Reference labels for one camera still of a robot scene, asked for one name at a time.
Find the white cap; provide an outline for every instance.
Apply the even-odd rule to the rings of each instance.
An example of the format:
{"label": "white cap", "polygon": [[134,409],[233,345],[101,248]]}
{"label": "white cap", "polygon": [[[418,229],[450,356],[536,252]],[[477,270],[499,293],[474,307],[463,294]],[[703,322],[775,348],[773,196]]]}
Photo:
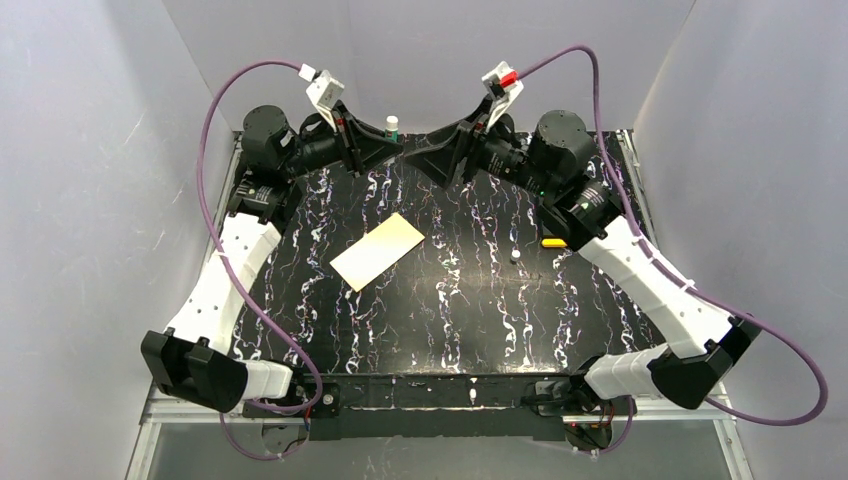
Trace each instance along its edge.
{"label": "white cap", "polygon": [[397,117],[394,115],[389,115],[386,117],[386,130],[390,132],[397,131]]}

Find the wall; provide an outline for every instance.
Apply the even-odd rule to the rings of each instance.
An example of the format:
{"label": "wall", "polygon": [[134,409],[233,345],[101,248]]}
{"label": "wall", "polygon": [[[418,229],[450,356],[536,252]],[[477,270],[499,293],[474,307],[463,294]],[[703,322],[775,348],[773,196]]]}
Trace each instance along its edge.
{"label": "wall", "polygon": [[[160,2],[0,1],[0,477],[122,478],[208,235],[211,96]],[[209,191],[231,133],[217,118]]]}
{"label": "wall", "polygon": [[[757,478],[848,470],[848,5],[816,5],[698,2],[636,122],[666,255],[799,341],[830,380],[813,423],[740,422]],[[763,416],[803,413],[816,398],[804,364],[772,339],[727,383],[734,406]]]}
{"label": "wall", "polygon": [[[596,49],[606,127],[630,128],[693,0],[622,2],[398,0],[164,0],[210,86],[243,65],[285,58],[329,69],[355,115],[382,126],[397,115],[403,131],[428,131],[471,113],[485,93],[480,77],[501,60],[522,69],[573,43]],[[526,82],[510,112],[532,130],[548,110],[591,120],[591,73],[582,54]],[[312,113],[306,84],[284,69],[248,74],[222,111],[234,127],[263,103],[299,125]]]}

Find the yellow object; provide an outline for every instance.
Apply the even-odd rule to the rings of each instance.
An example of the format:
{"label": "yellow object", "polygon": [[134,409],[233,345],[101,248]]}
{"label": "yellow object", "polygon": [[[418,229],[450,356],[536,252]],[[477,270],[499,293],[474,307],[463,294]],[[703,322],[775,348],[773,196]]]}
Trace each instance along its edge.
{"label": "yellow object", "polygon": [[330,265],[358,292],[422,240],[424,235],[395,213],[334,258]]}
{"label": "yellow object", "polygon": [[561,238],[543,238],[542,248],[565,248],[568,244]]}

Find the marble tabletop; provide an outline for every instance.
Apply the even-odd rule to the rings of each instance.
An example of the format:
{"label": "marble tabletop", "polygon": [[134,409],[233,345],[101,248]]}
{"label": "marble tabletop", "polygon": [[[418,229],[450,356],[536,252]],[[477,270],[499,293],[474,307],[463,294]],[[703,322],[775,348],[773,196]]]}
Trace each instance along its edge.
{"label": "marble tabletop", "polygon": [[[604,137],[621,159],[615,135]],[[589,173],[605,176],[600,167],[594,158]],[[559,372],[663,342],[597,268],[570,250],[541,248],[533,198],[487,173],[443,191],[399,157],[357,179],[336,166],[305,183],[251,293],[322,372]],[[425,240],[356,293],[330,261],[395,212]],[[238,358],[302,364],[250,311],[233,335]]]}

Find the cardboard sheet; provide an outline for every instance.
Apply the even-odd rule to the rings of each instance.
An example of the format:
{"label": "cardboard sheet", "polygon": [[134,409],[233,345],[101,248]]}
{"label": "cardboard sheet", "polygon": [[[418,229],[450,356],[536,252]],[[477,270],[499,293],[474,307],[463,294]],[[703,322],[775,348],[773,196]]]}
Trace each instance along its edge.
{"label": "cardboard sheet", "polygon": [[395,213],[330,262],[358,292],[416,245],[424,235]]}

